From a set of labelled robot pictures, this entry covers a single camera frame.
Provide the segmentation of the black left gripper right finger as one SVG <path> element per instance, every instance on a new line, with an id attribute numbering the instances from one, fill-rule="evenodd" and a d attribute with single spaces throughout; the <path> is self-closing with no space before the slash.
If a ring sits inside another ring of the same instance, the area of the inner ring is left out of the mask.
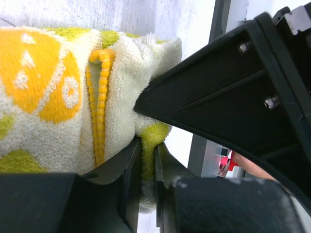
<path id="1" fill-rule="evenodd" d="M 156 224 L 162 233 L 303 233 L 289 194 L 263 179 L 200 178 L 165 144 L 155 149 Z"/>

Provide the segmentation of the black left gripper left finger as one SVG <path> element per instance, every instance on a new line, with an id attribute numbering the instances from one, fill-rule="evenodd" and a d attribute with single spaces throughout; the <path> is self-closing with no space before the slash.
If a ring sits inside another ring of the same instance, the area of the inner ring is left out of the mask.
<path id="1" fill-rule="evenodd" d="M 3 173 L 3 233 L 135 233 L 140 198 L 141 140 L 107 162 L 73 173 Z"/>

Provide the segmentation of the yellow green patterned towel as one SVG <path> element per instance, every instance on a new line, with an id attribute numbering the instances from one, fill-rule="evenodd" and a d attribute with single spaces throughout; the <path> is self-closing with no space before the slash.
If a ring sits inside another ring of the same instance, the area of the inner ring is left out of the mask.
<path id="1" fill-rule="evenodd" d="M 1 27 L 0 170 L 99 167 L 142 140 L 139 210 L 155 209 L 154 150 L 170 125 L 134 112 L 150 81 L 181 62 L 180 38 L 161 41 L 81 28 Z"/>

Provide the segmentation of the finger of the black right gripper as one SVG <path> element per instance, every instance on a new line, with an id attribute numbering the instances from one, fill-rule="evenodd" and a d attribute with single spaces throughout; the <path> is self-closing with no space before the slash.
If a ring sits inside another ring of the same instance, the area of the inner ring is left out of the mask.
<path id="1" fill-rule="evenodd" d="M 311 116 L 298 75 L 267 13 L 233 29 L 150 82 L 134 110 L 219 143 L 311 204 Z"/>

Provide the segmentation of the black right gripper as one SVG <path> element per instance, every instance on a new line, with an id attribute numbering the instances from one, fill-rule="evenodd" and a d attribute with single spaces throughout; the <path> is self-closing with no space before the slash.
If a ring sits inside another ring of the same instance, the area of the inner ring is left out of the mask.
<path id="1" fill-rule="evenodd" d="M 289 77 L 289 83 L 303 115 L 311 115 L 311 7 L 298 6 L 277 11 L 273 22 L 289 50 L 298 75 Z"/>

